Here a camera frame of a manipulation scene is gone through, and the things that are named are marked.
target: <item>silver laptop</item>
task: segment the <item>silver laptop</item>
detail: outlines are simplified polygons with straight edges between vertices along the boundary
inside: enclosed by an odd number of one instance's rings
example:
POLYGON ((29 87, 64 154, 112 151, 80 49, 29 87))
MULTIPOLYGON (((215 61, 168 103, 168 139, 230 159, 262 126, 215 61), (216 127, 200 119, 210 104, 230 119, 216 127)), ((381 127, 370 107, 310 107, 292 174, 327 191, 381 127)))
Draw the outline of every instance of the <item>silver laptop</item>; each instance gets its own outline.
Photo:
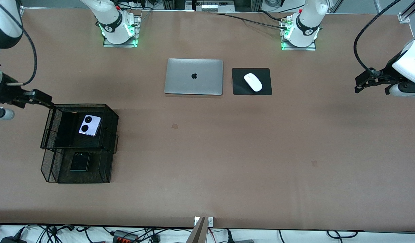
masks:
POLYGON ((176 59, 167 63, 167 94, 222 95, 223 61, 176 59))

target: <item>black mouse pad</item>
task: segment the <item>black mouse pad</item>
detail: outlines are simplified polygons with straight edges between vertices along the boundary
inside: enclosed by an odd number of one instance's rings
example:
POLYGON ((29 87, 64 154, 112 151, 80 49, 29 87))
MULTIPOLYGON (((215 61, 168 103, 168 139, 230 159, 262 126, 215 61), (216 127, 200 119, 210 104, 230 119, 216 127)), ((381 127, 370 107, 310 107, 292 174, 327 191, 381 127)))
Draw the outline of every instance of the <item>black mouse pad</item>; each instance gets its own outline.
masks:
POLYGON ((272 95, 272 83, 270 82, 269 68, 233 68, 233 94, 235 95, 272 95), (260 91, 255 92, 246 83, 244 76, 254 74, 261 82, 263 87, 260 91))

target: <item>black mesh basket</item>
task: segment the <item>black mesh basket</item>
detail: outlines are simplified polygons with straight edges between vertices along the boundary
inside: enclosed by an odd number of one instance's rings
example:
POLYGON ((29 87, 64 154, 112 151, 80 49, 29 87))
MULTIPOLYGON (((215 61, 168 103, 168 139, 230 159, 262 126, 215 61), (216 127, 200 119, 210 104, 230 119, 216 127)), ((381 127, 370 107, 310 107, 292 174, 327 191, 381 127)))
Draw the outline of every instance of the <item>black mesh basket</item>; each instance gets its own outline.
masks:
POLYGON ((42 137, 41 172, 53 183, 110 183, 118 115, 105 104, 62 104, 49 111, 42 137), (101 117, 95 136, 78 131, 85 115, 101 117), (86 170, 71 169, 75 154, 89 154, 86 170))

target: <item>computer mouse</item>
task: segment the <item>computer mouse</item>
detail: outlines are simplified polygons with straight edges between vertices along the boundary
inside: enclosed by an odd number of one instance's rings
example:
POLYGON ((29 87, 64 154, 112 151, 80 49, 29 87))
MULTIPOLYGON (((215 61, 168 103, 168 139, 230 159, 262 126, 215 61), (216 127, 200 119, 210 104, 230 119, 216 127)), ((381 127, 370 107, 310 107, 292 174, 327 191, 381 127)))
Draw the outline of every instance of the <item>computer mouse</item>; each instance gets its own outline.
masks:
POLYGON ((251 89, 255 92, 258 92, 263 88, 263 85, 261 84, 260 80, 254 74, 251 74, 251 73, 246 74, 244 76, 244 79, 248 83, 248 85, 251 87, 251 89))

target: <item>smartphone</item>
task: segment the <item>smartphone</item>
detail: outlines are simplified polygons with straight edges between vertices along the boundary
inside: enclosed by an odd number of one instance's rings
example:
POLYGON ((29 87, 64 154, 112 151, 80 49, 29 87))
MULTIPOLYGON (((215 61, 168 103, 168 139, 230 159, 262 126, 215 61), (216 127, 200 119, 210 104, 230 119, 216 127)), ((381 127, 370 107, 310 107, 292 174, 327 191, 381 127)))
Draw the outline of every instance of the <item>smartphone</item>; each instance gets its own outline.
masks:
POLYGON ((71 161, 70 171, 87 171, 89 166, 90 153, 76 152, 71 161))

